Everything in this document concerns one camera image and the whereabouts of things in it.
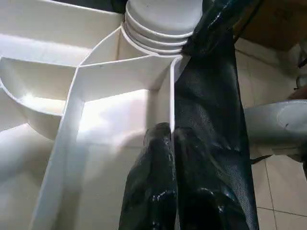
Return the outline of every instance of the cardboard box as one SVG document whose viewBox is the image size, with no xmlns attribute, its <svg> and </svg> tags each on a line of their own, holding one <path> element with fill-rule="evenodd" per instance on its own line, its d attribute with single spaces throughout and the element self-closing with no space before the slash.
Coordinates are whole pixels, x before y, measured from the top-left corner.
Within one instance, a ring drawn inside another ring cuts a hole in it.
<svg viewBox="0 0 307 230">
<path fill-rule="evenodd" d="M 235 34 L 241 30 L 255 5 L 249 7 L 234 26 Z M 266 47 L 288 51 L 306 36 L 306 0 L 265 0 L 241 37 Z"/>
</svg>

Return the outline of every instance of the curved compartment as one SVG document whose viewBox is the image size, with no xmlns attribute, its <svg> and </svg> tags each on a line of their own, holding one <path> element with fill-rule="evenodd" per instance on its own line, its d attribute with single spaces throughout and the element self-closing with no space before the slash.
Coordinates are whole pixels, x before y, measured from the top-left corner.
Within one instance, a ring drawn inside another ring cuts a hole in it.
<svg viewBox="0 0 307 230">
<path fill-rule="evenodd" d="M 35 132 L 0 87 L 1 229 L 27 229 L 53 141 Z"/>
<path fill-rule="evenodd" d="M 74 67 L 0 60 L 3 89 L 22 109 L 31 127 L 49 139 L 57 134 L 74 73 Z"/>
<path fill-rule="evenodd" d="M 126 60 L 155 54 L 134 44 L 121 25 L 96 45 L 82 65 Z"/>
</svg>

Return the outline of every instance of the floor tile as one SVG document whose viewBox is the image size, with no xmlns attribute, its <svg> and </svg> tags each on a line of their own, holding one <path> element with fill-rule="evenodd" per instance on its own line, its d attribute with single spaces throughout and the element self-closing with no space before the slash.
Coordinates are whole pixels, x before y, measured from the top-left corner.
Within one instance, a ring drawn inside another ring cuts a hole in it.
<svg viewBox="0 0 307 230">
<path fill-rule="evenodd" d="M 302 164 L 287 156 L 266 159 L 274 209 L 307 216 L 307 180 Z"/>
<path fill-rule="evenodd" d="M 294 92 L 294 79 L 277 69 L 256 59 L 248 59 L 250 81 L 255 97 L 255 105 L 280 102 Z"/>
<path fill-rule="evenodd" d="M 249 155 L 251 159 L 261 157 L 261 153 L 259 152 L 258 148 L 258 144 L 254 144 L 251 142 L 249 143 Z"/>
<path fill-rule="evenodd" d="M 275 211 L 277 230 L 304 230 L 307 228 L 307 217 Z"/>
<path fill-rule="evenodd" d="M 274 211 L 257 209 L 260 230 L 276 230 Z"/>
<path fill-rule="evenodd" d="M 241 101 L 244 108 L 253 107 L 255 104 L 252 85 L 248 70 L 248 59 L 244 54 L 236 52 L 236 65 L 240 87 Z"/>
<path fill-rule="evenodd" d="M 236 68 L 248 69 L 248 57 L 238 51 L 236 51 Z"/>
<path fill-rule="evenodd" d="M 278 52 L 253 42 L 245 42 L 245 52 L 270 64 L 279 64 Z"/>
<path fill-rule="evenodd" d="M 238 81 L 243 108 L 253 107 L 255 100 L 247 69 L 238 69 Z"/>
<path fill-rule="evenodd" d="M 237 42 L 235 43 L 235 48 L 240 51 L 245 51 L 246 50 L 245 46 L 247 42 L 248 42 L 247 40 L 243 38 L 239 38 Z"/>
<path fill-rule="evenodd" d="M 255 149 L 251 148 L 250 151 L 251 155 L 255 155 Z M 252 172 L 257 207 L 273 209 L 265 161 L 252 165 Z"/>
</svg>

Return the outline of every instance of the white plastic tray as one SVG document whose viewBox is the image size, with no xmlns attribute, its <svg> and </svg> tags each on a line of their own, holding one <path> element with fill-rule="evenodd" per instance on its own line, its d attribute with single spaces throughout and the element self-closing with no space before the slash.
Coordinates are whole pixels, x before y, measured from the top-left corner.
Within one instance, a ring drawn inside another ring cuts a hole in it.
<svg viewBox="0 0 307 230">
<path fill-rule="evenodd" d="M 137 46 L 115 13 L 45 0 L 1 1 L 2 13 L 1 229 L 117 229 L 146 129 L 174 129 L 187 59 Z"/>
</svg>

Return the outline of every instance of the black plastic bag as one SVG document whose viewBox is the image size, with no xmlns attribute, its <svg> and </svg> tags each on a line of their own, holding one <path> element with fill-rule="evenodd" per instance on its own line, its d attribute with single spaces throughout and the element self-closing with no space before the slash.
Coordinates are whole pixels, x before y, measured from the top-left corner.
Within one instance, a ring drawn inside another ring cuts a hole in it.
<svg viewBox="0 0 307 230">
<path fill-rule="evenodd" d="M 174 134 L 181 230 L 248 230 L 227 173 L 191 128 Z"/>
<path fill-rule="evenodd" d="M 174 230 L 177 182 L 168 123 L 147 131 L 127 177 L 119 230 Z"/>
<path fill-rule="evenodd" d="M 113 10 L 117 13 L 125 13 L 128 0 L 111 0 Z"/>
<path fill-rule="evenodd" d="M 209 54 L 252 2 L 253 0 L 203 0 L 201 20 L 182 52 L 190 56 Z"/>
</svg>

